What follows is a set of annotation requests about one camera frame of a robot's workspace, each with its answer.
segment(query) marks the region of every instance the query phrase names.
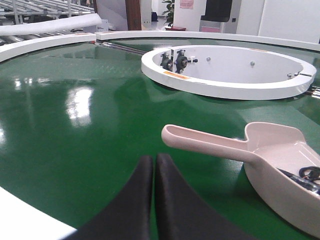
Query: orange label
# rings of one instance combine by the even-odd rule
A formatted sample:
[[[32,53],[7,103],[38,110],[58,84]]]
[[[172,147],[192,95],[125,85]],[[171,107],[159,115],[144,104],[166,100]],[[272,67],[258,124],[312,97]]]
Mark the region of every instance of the orange label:
[[[184,79],[184,80],[190,78],[188,76],[184,76],[184,75],[181,75],[181,74],[178,74],[178,73],[174,73],[172,71],[164,71],[163,73],[167,74],[167,75],[171,75],[171,76],[176,77],[176,78]]]
[[[82,33],[76,33],[75,35],[90,35],[91,33],[88,32],[82,32]]]
[[[266,51],[266,50],[261,50],[261,49],[256,49],[256,48],[250,48],[251,50],[255,50],[255,51],[260,51],[260,52],[269,52],[269,51]]]

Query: green conveyor belt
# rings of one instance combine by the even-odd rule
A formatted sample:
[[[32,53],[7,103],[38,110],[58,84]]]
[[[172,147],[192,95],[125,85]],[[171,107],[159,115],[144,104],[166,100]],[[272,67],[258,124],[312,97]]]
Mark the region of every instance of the green conveyor belt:
[[[320,53],[210,39],[113,41],[142,50],[218,44],[260,48],[317,67]],[[0,64],[0,186],[78,228],[110,202],[141,155],[169,153],[185,179],[219,213],[261,240],[311,240],[257,195],[241,162],[167,147],[165,124],[243,138],[253,121],[300,129],[320,153],[320,99],[229,100],[161,86],[141,72],[141,56],[83,43]],[[152,210],[152,239],[157,239]]]

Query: potted plant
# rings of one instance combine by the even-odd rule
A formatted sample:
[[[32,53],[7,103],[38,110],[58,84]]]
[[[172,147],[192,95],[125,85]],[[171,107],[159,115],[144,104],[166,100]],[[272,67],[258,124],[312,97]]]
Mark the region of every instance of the potted plant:
[[[171,27],[174,24],[175,0],[163,0],[162,3],[167,4],[167,10],[164,11],[162,15],[166,14],[166,23],[168,23],[168,26]]]

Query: white foam tube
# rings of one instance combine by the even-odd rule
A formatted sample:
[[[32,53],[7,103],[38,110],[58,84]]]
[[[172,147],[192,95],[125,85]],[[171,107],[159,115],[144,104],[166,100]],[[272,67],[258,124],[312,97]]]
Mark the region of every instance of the white foam tube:
[[[101,23],[102,20],[99,15],[97,13],[91,13],[57,20],[0,26],[0,36],[52,33],[100,25]]]

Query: red sign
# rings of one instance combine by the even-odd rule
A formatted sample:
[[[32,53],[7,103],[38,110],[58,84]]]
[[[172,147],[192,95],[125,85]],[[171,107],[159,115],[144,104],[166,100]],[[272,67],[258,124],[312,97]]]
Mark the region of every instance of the red sign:
[[[180,0],[181,9],[194,9],[194,0]]]

